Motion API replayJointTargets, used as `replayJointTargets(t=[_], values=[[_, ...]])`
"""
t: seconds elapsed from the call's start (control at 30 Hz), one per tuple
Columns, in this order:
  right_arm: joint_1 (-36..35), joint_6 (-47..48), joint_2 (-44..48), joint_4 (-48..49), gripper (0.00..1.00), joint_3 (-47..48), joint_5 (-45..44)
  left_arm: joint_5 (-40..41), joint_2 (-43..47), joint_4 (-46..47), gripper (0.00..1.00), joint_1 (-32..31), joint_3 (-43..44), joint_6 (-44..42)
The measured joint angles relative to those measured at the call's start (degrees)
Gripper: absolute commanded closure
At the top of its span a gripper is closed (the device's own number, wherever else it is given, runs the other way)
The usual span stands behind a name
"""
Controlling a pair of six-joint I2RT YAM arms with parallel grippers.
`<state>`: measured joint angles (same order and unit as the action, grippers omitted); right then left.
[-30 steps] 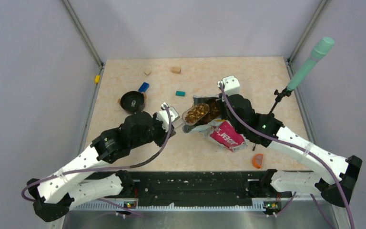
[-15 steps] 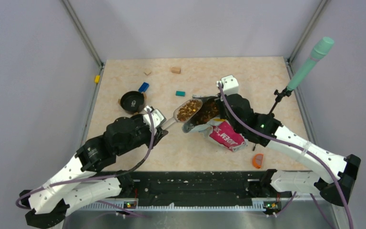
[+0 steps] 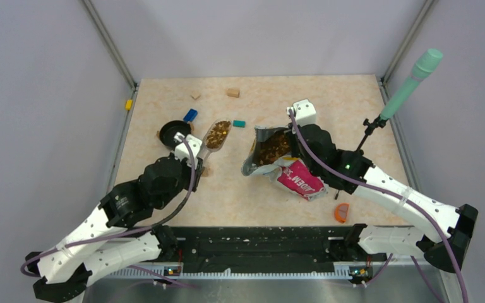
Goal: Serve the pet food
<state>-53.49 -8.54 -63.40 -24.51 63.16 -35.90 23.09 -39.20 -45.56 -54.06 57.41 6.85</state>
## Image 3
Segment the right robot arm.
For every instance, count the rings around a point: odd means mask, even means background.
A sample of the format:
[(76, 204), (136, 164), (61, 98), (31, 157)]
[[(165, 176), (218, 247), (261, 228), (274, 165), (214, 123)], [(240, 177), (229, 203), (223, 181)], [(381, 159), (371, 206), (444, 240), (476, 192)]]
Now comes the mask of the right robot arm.
[(316, 125), (309, 100), (286, 109), (290, 145), (309, 172), (327, 187), (367, 199), (408, 222), (407, 226), (357, 224), (345, 243), (353, 260), (368, 254), (422, 257), (439, 270), (461, 269), (474, 233), (478, 210), (436, 201), (402, 184), (366, 158), (362, 151), (336, 148), (330, 133)]

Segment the clear plastic scoop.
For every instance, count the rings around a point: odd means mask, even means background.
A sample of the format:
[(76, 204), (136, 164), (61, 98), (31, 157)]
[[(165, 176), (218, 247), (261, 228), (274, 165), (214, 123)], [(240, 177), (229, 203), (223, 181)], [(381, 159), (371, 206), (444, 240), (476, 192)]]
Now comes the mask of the clear plastic scoop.
[(228, 119), (218, 119), (212, 123), (203, 137), (203, 144), (198, 157), (206, 162), (212, 153), (218, 152), (226, 142), (231, 129), (232, 121)]

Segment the pet food bag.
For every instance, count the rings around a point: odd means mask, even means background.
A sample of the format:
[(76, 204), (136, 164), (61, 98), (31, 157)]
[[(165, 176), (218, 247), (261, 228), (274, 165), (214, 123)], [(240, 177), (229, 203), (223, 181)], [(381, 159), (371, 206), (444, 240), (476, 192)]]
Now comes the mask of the pet food bag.
[(313, 176), (292, 151), (292, 130), (287, 127), (254, 128), (254, 141), (241, 166), (245, 177), (264, 176), (272, 184), (306, 201), (326, 196), (329, 187)]

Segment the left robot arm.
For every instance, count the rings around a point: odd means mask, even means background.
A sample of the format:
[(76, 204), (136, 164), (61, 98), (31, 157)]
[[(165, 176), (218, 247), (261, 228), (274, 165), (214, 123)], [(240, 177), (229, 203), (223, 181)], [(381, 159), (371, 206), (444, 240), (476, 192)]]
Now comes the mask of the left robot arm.
[(203, 142), (177, 133), (175, 149), (146, 166), (139, 178), (120, 183), (104, 196), (77, 228), (44, 252), (31, 252), (21, 266), (35, 278), (35, 297), (69, 302), (95, 282), (142, 261), (169, 261), (177, 240), (168, 222), (182, 209), (147, 227), (138, 223), (165, 208), (179, 193), (195, 192), (203, 170)]

